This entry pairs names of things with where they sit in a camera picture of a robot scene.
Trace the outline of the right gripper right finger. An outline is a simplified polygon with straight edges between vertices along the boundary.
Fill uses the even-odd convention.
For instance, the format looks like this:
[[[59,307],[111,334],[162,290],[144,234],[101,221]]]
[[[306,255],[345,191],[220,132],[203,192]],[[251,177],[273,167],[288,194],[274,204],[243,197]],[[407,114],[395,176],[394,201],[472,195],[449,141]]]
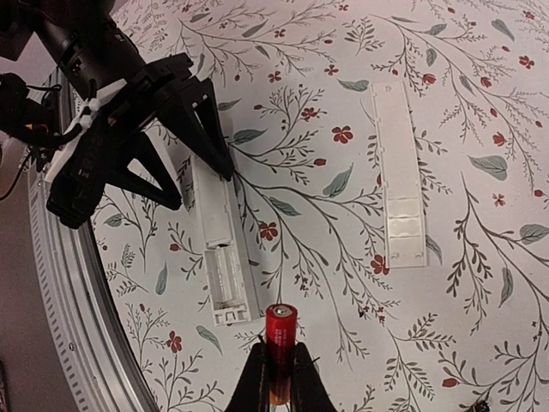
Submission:
[[[291,370],[291,411],[335,412],[311,354],[302,342],[293,348]]]

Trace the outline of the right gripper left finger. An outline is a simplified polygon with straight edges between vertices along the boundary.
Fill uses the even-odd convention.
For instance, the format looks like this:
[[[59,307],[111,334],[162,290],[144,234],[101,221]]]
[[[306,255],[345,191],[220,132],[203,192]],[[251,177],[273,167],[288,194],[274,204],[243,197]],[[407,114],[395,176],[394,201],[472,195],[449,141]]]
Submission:
[[[269,354],[264,341],[255,343],[248,355],[226,412],[269,411]]]

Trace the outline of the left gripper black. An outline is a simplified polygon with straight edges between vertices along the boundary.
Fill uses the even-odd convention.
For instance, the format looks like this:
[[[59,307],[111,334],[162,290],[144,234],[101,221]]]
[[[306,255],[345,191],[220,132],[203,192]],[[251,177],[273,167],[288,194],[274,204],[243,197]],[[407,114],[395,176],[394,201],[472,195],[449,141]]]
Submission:
[[[223,179],[234,164],[220,125],[214,85],[193,78],[185,53],[143,66],[112,100],[100,108],[89,143],[117,146],[106,183],[170,210],[182,196],[143,129],[158,119],[179,141]]]

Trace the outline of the red black battery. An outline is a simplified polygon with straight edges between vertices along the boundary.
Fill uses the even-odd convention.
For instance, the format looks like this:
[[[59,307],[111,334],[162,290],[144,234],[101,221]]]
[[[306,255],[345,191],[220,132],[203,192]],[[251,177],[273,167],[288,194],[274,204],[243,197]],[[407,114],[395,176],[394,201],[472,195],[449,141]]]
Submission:
[[[273,304],[266,313],[266,344],[269,354],[269,401],[279,406],[289,402],[292,352],[296,342],[298,311],[288,304]]]

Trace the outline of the white remote control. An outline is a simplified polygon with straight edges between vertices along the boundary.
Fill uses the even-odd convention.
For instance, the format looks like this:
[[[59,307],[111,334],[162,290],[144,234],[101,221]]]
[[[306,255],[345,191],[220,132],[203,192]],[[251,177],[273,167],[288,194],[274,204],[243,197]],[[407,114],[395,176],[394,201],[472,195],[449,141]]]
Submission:
[[[190,160],[214,325],[255,321],[260,306],[234,183],[197,156]]]

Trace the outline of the white remote battery cover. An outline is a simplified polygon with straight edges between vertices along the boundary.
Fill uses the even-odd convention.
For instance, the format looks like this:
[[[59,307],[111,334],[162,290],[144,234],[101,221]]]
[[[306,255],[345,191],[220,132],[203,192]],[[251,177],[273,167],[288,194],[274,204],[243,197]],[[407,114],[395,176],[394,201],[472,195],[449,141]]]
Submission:
[[[417,149],[401,82],[371,86],[381,183],[386,266],[425,267],[426,232]]]

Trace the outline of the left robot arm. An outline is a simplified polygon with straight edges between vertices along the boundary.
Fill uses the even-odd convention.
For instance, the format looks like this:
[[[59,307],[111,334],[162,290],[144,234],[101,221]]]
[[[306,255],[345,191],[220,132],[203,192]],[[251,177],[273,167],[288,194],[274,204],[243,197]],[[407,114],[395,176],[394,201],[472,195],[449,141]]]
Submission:
[[[65,132],[53,112],[29,98],[16,74],[1,77],[1,129],[25,144],[54,150],[47,208],[71,225],[94,212],[113,185],[178,209],[181,196],[145,133],[159,121],[223,179],[234,164],[213,83],[191,73],[185,53],[146,62],[111,18],[110,1],[4,1],[1,55],[16,60],[37,35],[85,101]]]

